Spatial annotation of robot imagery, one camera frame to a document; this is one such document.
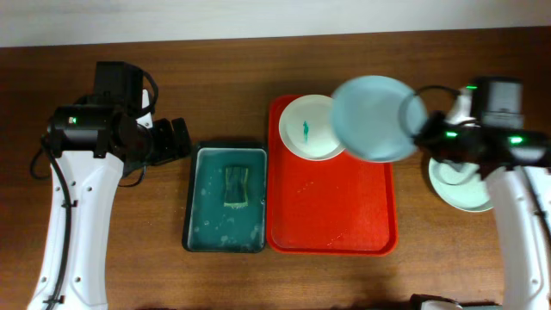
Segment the pale green plate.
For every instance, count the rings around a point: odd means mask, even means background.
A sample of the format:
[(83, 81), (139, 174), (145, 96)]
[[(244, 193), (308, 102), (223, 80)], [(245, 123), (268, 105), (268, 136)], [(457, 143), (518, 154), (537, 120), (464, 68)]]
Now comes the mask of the pale green plate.
[(466, 212), (481, 213), (492, 209), (486, 184), (477, 164), (445, 164), (431, 158), (428, 163), (430, 185), (450, 206)]

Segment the light blue plate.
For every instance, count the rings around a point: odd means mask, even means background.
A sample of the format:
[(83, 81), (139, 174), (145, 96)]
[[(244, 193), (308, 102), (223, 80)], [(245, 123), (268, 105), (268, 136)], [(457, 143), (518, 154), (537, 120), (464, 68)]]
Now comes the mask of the light blue plate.
[(392, 163), (417, 150), (412, 136), (428, 115), (408, 85), (391, 77), (356, 77), (337, 87), (332, 99), (332, 128), (353, 156)]

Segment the yellow green sponge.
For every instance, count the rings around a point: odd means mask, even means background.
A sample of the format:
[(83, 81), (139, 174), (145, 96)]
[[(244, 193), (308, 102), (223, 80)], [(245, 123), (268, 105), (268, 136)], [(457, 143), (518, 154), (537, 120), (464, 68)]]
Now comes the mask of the yellow green sponge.
[(225, 168), (225, 207), (237, 209), (248, 206), (248, 176), (249, 169), (246, 166)]

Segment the white plate with green stain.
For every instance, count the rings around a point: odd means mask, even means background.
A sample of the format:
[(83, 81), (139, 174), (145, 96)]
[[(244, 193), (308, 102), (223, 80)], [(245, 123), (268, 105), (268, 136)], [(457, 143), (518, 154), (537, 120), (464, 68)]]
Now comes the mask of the white plate with green stain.
[(305, 160), (325, 161), (344, 150), (331, 126), (332, 105), (329, 96), (307, 95), (282, 111), (279, 134), (289, 151)]

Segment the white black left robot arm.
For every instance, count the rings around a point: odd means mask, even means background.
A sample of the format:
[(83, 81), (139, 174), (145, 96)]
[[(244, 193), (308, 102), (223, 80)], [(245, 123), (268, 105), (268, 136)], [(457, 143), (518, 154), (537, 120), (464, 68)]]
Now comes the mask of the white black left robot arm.
[(115, 194), (133, 171), (191, 152), (182, 118), (152, 120), (131, 104), (87, 96), (55, 110), (41, 148), (52, 170), (46, 247), (30, 309), (106, 309), (106, 254)]

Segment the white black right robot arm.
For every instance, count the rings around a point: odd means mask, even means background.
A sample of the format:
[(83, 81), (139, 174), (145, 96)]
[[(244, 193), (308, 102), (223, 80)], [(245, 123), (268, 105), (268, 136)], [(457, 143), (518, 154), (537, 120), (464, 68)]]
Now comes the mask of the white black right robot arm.
[(550, 138), (526, 130), (522, 85), (478, 79), (449, 89), (453, 109), (434, 112), (416, 146), (440, 163), (476, 164), (486, 185), (505, 267), (505, 309), (550, 307)]

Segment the dark green water tray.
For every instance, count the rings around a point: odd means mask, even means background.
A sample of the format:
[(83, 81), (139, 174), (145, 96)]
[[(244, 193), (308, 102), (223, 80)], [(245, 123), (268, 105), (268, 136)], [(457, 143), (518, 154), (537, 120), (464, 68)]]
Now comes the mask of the dark green water tray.
[[(204, 141), (193, 153), (183, 227), (191, 252), (258, 253), (265, 247), (268, 153), (264, 144)], [(224, 206), (225, 168), (246, 166), (248, 206)]]

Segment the red plastic tray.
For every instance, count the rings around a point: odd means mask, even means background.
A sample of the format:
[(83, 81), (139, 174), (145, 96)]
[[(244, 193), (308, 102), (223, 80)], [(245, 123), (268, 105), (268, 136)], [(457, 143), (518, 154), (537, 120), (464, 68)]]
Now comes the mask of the red plastic tray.
[(269, 108), (266, 238), (287, 254), (380, 257), (399, 240), (393, 167), (341, 152), (308, 161), (283, 144), (279, 120), (294, 96)]

